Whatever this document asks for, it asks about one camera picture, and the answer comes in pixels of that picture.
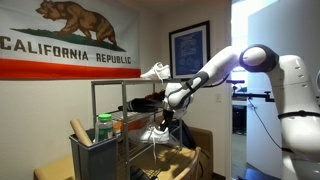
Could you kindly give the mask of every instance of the picture frame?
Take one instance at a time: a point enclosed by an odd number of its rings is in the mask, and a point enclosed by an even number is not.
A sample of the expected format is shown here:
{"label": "picture frame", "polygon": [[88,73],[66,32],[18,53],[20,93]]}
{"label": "picture frame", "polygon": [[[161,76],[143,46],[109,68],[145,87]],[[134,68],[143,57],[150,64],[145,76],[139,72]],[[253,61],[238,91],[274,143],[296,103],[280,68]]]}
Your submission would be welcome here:
{"label": "picture frame", "polygon": [[210,21],[169,33],[172,79],[189,80],[210,60]]}

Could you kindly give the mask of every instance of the white sneaker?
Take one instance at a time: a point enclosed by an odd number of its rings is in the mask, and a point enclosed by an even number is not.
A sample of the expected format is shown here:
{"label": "white sneaker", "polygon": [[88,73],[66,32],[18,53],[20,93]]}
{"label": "white sneaker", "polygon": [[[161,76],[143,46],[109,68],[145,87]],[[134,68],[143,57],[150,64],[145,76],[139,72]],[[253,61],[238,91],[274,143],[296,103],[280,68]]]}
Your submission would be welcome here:
{"label": "white sneaker", "polygon": [[157,62],[148,72],[141,74],[143,79],[170,79],[170,68],[168,65],[163,66],[161,62]]}
{"label": "white sneaker", "polygon": [[169,129],[160,131],[156,123],[147,123],[140,130],[131,130],[128,137],[133,141],[142,143],[166,144],[169,141]]}

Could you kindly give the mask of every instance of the wooden stick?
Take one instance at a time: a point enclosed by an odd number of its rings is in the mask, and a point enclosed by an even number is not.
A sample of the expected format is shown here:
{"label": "wooden stick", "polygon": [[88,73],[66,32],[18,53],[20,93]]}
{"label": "wooden stick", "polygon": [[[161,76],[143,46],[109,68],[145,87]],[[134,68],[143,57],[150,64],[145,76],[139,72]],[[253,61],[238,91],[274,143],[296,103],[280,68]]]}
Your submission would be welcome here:
{"label": "wooden stick", "polygon": [[79,121],[79,119],[72,119],[70,121],[70,124],[72,126],[72,129],[74,131],[74,133],[76,134],[77,138],[79,139],[79,141],[86,145],[86,146],[91,146],[92,142],[88,136],[88,134],[86,133],[86,131],[84,130],[81,122]]}

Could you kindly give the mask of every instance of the bottle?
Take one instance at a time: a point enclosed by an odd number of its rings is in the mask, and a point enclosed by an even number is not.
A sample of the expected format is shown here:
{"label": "bottle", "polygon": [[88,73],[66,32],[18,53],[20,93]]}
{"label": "bottle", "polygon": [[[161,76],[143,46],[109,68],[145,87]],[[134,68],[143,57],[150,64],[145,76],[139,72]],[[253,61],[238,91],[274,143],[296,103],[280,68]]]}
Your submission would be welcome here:
{"label": "bottle", "polygon": [[95,127],[95,142],[110,139],[113,136],[113,123],[111,114],[99,114]]}

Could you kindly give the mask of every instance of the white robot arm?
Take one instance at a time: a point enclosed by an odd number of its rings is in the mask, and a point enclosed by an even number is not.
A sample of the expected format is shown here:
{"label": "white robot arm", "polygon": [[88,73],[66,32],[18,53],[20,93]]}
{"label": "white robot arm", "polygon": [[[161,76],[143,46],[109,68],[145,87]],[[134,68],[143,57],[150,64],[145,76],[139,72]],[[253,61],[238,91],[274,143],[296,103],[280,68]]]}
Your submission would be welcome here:
{"label": "white robot arm", "polygon": [[183,116],[193,93],[221,81],[238,65],[268,75],[286,144],[303,159],[320,162],[320,111],[304,62],[298,56],[279,57],[264,45],[242,53],[226,47],[185,84],[169,83],[163,101],[165,120],[172,118],[170,112]]}

